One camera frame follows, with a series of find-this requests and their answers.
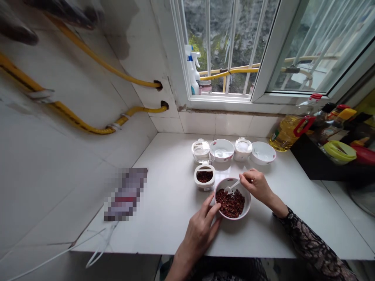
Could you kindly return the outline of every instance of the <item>window frame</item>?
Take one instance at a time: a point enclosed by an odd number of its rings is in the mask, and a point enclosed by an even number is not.
[[[280,0],[274,17],[269,40],[261,61],[253,94],[244,96],[229,93],[218,96],[190,96],[190,80],[187,74],[184,45],[186,43],[186,23],[184,21],[183,0],[150,0],[161,34],[161,43],[166,52],[166,67],[175,99],[182,108],[202,110],[227,110],[261,113],[288,113],[295,104],[306,100],[308,92],[295,91],[267,92],[273,74],[281,66],[279,58],[286,44],[291,44],[294,31],[298,28],[308,0]],[[337,102],[368,69],[373,66],[375,43],[363,52],[336,85],[323,96],[319,105]]]

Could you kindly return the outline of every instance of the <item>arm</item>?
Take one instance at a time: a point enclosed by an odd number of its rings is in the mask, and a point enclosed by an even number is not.
[[[203,202],[201,209],[190,219],[185,238],[177,249],[165,281],[186,280],[195,263],[210,247],[221,222],[220,218],[212,224],[215,214],[221,207],[220,203],[210,206],[213,197],[214,193]]]
[[[320,275],[329,280],[357,280],[336,253],[272,192],[263,173],[252,169],[240,175],[240,180],[255,198],[272,210],[292,239],[297,252]]]

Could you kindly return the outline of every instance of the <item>window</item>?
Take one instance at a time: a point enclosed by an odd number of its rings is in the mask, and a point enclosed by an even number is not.
[[[311,92],[336,102],[375,61],[374,0],[162,2],[154,11],[187,107],[284,113]],[[191,95],[185,44],[201,53],[212,93]]]

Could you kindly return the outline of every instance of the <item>cooking oil bottle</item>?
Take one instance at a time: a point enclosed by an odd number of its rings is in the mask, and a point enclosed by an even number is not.
[[[315,120],[313,111],[321,97],[321,94],[314,93],[307,101],[296,105],[293,113],[285,116],[280,122],[279,127],[270,138],[270,146],[281,152],[290,149],[313,124]]]

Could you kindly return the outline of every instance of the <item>power cord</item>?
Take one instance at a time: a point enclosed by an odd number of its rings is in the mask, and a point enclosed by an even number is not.
[[[118,225],[118,221],[114,221],[114,222],[111,224],[111,226],[110,226],[109,228],[103,228],[102,230],[100,230],[99,232],[97,232],[97,233],[94,234],[93,236],[87,238],[87,239],[84,240],[83,242],[81,242],[81,243],[79,243],[79,244],[77,244],[77,245],[74,245],[73,247],[71,247],[71,248],[69,248],[69,249],[67,249],[67,250],[65,250],[65,251],[63,251],[63,252],[61,252],[60,254],[57,254],[56,256],[50,258],[49,260],[47,260],[47,261],[41,263],[40,265],[38,265],[38,266],[36,266],[36,267],[30,269],[29,271],[26,271],[26,272],[24,272],[24,273],[22,273],[22,274],[20,274],[20,275],[17,275],[17,276],[15,276],[15,277],[13,277],[13,278],[7,280],[7,281],[14,281],[14,280],[17,280],[17,279],[19,279],[19,278],[21,278],[21,277],[24,277],[24,276],[27,275],[27,274],[32,273],[33,271],[35,271],[35,270],[37,270],[38,268],[44,266],[45,264],[49,263],[50,261],[54,260],[55,258],[58,258],[59,256],[61,256],[61,255],[65,254],[65,253],[67,253],[67,252],[73,250],[74,248],[77,248],[78,246],[80,246],[80,245],[82,245],[83,243],[87,242],[88,240],[94,238],[95,236],[100,235],[100,233],[102,233],[103,231],[109,229],[109,231],[108,231],[108,235],[107,235],[107,238],[104,238],[104,237],[102,236],[102,238],[104,239],[103,243],[100,244],[100,245],[98,246],[98,248],[96,249],[95,253],[92,255],[92,257],[90,258],[89,262],[87,263],[86,268],[89,268],[90,266],[92,266],[92,265],[93,265],[93,264],[94,264],[94,263],[95,263],[95,262],[96,262],[96,261],[97,261],[97,260],[103,255],[103,254],[104,254],[105,249],[106,249],[106,248],[108,247],[108,245],[109,245],[109,241],[110,241],[110,239],[111,239],[112,233],[113,233],[113,231],[114,231],[114,229],[116,228],[117,225]],[[98,256],[95,260],[93,260],[94,257],[98,254],[98,252],[99,252],[100,249],[101,249],[101,251],[100,251],[99,256]]]

